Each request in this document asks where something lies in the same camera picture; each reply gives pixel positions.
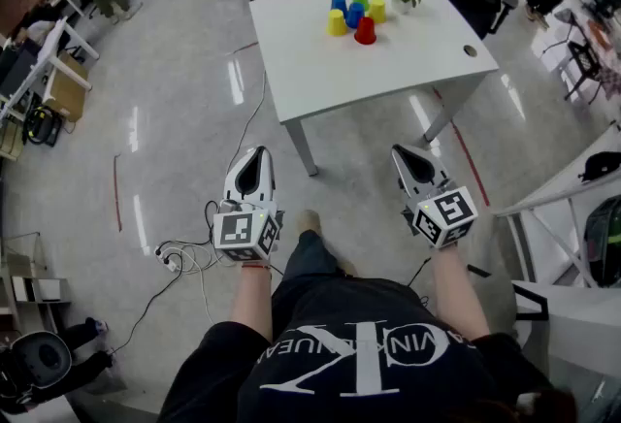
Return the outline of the red paper cup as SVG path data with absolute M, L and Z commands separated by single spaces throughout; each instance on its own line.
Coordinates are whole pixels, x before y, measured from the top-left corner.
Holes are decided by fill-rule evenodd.
M 359 19 L 355 40 L 361 45 L 372 45 L 376 42 L 375 22 L 371 17 L 364 16 Z

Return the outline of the person's right forearm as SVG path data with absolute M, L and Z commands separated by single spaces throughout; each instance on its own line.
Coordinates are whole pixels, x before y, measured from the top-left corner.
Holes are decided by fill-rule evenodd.
M 481 303 L 457 244 L 438 249 L 432 258 L 437 316 L 469 341 L 491 334 Z

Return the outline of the brown cardboard box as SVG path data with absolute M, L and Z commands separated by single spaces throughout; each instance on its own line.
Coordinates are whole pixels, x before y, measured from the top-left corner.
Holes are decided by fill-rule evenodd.
M 52 66 L 43 104 L 65 119 L 76 122 L 82 118 L 86 90 L 56 67 Z

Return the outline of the black metal chair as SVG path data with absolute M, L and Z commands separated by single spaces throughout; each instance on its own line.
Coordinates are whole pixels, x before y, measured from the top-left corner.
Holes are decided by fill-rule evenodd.
M 563 99 L 579 94 L 585 83 L 596 85 L 587 101 L 591 105 L 599 95 L 606 98 L 621 94 L 621 50 L 615 46 L 612 29 L 596 18 L 573 9 L 562 9 L 554 18 L 567 27 L 565 36 L 547 47 L 541 55 L 555 54 L 561 49 L 564 57 L 558 62 L 562 78 L 568 79 Z

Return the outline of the white side desk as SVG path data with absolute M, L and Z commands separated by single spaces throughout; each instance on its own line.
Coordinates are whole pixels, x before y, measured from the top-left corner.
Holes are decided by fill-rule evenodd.
M 493 214 L 508 223 L 525 280 L 596 287 L 583 241 L 587 218 L 606 199 L 621 195 L 621 167 L 584 181 L 587 160 L 621 154 L 621 127 L 611 124 L 572 163 L 519 203 Z
M 621 378 L 621 288 L 512 285 L 517 339 L 533 360 L 554 357 Z

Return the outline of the white table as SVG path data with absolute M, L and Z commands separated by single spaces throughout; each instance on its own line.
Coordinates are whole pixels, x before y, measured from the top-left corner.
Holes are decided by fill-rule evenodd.
M 435 87 L 443 107 L 431 142 L 498 63 L 448 0 L 422 0 L 407 15 L 387 13 L 372 45 L 326 32 L 331 0 L 254 0 L 249 7 L 273 95 L 309 176 L 317 173 L 303 119 L 412 88 Z M 464 45 L 473 46 L 469 57 Z

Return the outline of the low white shelf unit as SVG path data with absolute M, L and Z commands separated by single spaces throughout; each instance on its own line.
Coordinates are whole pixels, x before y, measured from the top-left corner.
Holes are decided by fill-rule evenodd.
M 69 285 L 47 263 L 41 234 L 0 238 L 0 334 L 62 330 Z

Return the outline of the person's dark trouser leg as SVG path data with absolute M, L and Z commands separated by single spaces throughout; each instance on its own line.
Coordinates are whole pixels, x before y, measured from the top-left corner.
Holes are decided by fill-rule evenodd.
M 347 273 L 328 250 L 322 237 L 314 230 L 306 230 L 300 234 L 287 261 L 282 282 L 298 284 L 345 277 Z

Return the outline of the person's black printed shirt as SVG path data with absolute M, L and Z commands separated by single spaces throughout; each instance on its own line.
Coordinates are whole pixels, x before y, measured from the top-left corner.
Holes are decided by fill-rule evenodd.
M 506 334 L 470 340 L 385 279 L 296 278 L 274 339 L 227 321 L 181 365 L 157 423 L 576 423 Z

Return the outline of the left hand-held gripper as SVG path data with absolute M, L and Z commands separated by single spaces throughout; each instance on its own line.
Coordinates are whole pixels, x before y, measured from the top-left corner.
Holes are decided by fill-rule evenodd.
M 269 262 L 278 247 L 284 211 L 274 201 L 244 199 L 272 199 L 275 190 L 273 158 L 264 146 L 237 161 L 213 216 L 214 249 L 233 262 Z

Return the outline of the black backpack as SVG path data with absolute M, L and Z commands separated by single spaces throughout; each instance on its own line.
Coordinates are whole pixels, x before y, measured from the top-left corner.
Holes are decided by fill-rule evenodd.
M 590 273 L 603 288 L 621 288 L 621 195 L 588 216 L 583 239 Z

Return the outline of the white office desk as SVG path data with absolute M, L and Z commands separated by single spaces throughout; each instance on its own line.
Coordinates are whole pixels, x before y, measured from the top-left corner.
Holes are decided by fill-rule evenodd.
M 24 121 L 25 115 L 19 113 L 15 109 L 15 105 L 34 81 L 46 70 L 48 65 L 51 65 L 54 71 L 60 71 L 66 75 L 86 91 L 92 89 L 92 84 L 89 81 L 81 78 L 76 72 L 72 71 L 69 66 L 64 64 L 57 56 L 58 42 L 63 33 L 67 33 L 70 38 L 78 44 L 78 47 L 83 49 L 92 58 L 95 60 L 100 58 L 100 54 L 91 44 L 67 22 L 67 17 L 58 20 L 48 33 L 38 53 L 36 62 L 30 66 L 28 75 L 23 79 L 16 91 L 11 92 L 8 96 L 0 92 L 0 102 L 2 103 L 0 107 L 0 125 L 7 116 L 13 116 L 19 121 Z

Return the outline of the red floor tape strip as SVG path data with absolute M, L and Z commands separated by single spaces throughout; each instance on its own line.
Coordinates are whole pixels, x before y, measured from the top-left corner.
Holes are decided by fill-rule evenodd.
M 439 93 L 439 91 L 435 87 L 433 87 L 433 90 L 434 90 L 434 94 L 442 102 L 442 106 L 443 106 L 443 99 L 442 99 L 441 94 Z M 465 143 L 465 140 L 464 140 L 464 138 L 462 136 L 462 133 L 459 130 L 458 126 L 455 124 L 453 119 L 450 119 L 450 125 L 452 127 L 453 133 L 454 133 L 454 135 L 455 135 L 455 137 L 456 137 L 456 139 L 457 139 L 457 141 L 458 141 L 458 143 L 459 143 L 463 153 L 465 154 L 465 156 L 467 158 L 467 161 L 469 163 L 471 172 L 473 174 L 474 180 L 475 180 L 476 185 L 478 187 L 478 190 L 480 192 L 480 195 L 481 195 L 481 198 L 483 200 L 483 203 L 484 203 L 484 205 L 486 207 L 489 208 L 490 207 L 490 201 L 489 201 L 489 198 L 488 198 L 488 194 L 487 194 L 487 192 L 485 190 L 485 187 L 484 187 L 484 185 L 482 183 L 482 180 L 481 180 L 481 177 L 479 175 L 478 169 L 476 168 L 476 165 L 475 165 L 474 160 L 473 160 L 473 158 L 471 156 L 471 153 L 470 153 L 470 151 L 468 149 L 468 146 Z
M 114 208 L 118 232 L 122 232 L 122 220 L 119 204 L 118 181 L 117 181 L 117 165 L 120 153 L 114 155 L 113 160 L 113 187 L 114 187 Z

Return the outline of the white power strip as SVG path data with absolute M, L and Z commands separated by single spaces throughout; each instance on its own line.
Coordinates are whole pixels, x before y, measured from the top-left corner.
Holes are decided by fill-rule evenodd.
M 167 243 L 160 244 L 155 248 L 154 254 L 161 265 L 163 265 L 171 273 L 177 273 L 180 270 L 179 261 L 173 251 L 165 249 Z

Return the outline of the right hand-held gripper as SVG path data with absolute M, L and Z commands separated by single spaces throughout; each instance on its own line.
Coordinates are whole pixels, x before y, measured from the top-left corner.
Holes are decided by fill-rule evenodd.
M 478 218 L 466 186 L 448 178 L 441 161 L 431 151 L 393 145 L 398 186 L 406 194 L 402 216 L 414 236 L 433 248 L 443 248 L 464 238 Z

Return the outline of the small black bag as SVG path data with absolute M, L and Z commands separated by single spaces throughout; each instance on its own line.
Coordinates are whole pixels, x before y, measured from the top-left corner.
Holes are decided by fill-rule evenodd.
M 584 171 L 578 177 L 589 182 L 607 176 L 621 167 L 621 152 L 601 151 L 591 155 L 585 162 Z

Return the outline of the person's left forearm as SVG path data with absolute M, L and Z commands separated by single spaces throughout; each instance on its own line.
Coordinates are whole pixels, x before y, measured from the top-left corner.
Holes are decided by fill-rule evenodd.
M 243 324 L 268 342 L 273 340 L 272 275 L 264 264 L 244 264 L 230 320 Z

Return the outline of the person's beige shoe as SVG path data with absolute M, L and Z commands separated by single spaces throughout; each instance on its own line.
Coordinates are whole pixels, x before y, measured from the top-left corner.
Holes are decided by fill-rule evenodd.
M 312 231 L 319 235 L 321 233 L 321 224 L 319 214 L 312 210 L 302 210 L 298 213 L 296 219 L 297 229 L 300 234 Z

